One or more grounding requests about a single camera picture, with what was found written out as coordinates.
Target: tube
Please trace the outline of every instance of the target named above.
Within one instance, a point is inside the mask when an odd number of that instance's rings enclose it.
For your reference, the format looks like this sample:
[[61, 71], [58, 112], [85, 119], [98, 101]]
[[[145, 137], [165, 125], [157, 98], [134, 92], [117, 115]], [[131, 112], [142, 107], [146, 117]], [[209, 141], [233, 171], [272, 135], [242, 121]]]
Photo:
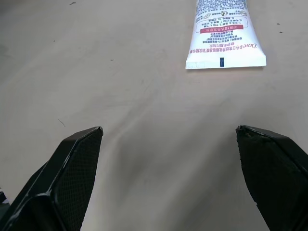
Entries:
[[246, 0], [197, 0], [186, 69], [266, 66]]

